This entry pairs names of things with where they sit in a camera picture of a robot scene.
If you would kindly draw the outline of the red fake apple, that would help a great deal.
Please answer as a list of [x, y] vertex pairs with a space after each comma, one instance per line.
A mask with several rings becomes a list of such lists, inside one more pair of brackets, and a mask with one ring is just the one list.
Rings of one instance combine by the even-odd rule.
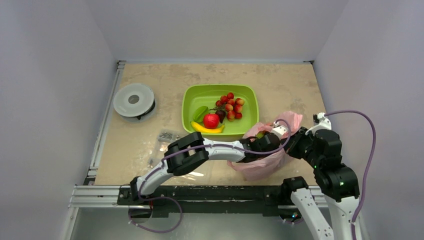
[[216, 129], [220, 123], [220, 117], [215, 113], [208, 113], [203, 117], [203, 125], [207, 129]]

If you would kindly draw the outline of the yellow fake banana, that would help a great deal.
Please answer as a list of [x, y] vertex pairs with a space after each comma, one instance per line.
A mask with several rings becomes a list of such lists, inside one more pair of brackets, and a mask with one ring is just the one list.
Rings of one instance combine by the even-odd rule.
[[196, 132], [201, 132], [201, 133], [205, 133], [205, 134], [221, 134], [225, 128], [225, 125], [221, 125], [218, 128], [206, 128], [204, 126], [202, 126], [201, 124], [195, 122], [195, 121], [191, 121], [191, 126], [192, 128], [196, 131]]

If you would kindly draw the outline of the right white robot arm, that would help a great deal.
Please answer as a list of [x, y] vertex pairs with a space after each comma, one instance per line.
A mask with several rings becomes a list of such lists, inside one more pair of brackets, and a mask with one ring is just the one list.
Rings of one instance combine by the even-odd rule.
[[358, 178], [342, 163], [339, 135], [328, 129], [310, 133], [301, 127], [284, 149], [289, 156], [303, 159], [313, 168], [315, 181], [330, 212], [331, 222], [327, 222], [301, 176], [283, 181], [282, 200], [297, 207], [312, 237], [315, 240], [361, 240], [361, 228], [354, 220], [360, 196]]

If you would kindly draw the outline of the dark purple fake fruit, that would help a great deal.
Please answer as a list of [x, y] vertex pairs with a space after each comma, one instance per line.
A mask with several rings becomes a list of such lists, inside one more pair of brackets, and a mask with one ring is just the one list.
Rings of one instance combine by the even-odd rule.
[[216, 115], [219, 117], [219, 122], [222, 124], [224, 119], [226, 118], [226, 111], [225, 110], [217, 110], [215, 112]]

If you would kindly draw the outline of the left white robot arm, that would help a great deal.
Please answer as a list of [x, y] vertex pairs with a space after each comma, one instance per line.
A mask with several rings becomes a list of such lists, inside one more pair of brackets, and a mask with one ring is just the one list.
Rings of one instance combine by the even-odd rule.
[[274, 133], [232, 142], [210, 140], [198, 131], [190, 133], [168, 145], [164, 157], [157, 165], [130, 182], [129, 197], [136, 204], [142, 205], [168, 179], [187, 175], [207, 161], [250, 163], [283, 150], [286, 144]]

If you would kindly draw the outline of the green fake fruit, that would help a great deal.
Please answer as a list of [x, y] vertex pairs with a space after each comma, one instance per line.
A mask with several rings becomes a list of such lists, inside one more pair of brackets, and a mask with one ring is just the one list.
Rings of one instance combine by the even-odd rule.
[[200, 106], [194, 111], [192, 120], [196, 123], [202, 123], [204, 116], [207, 115], [209, 111], [210, 109], [207, 106]]

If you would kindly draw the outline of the pink plastic bag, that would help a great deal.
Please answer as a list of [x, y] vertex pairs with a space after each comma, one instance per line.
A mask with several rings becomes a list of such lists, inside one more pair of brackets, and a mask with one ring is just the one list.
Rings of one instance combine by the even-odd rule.
[[[275, 117], [275, 119], [287, 121], [291, 129], [291, 134], [294, 135], [301, 127], [303, 115], [293, 111], [284, 111]], [[271, 174], [292, 161], [293, 159], [284, 150], [280, 150], [256, 161], [247, 163], [233, 163], [228, 161], [227, 165], [233, 170], [240, 172], [246, 181], [258, 181], [268, 178]]]

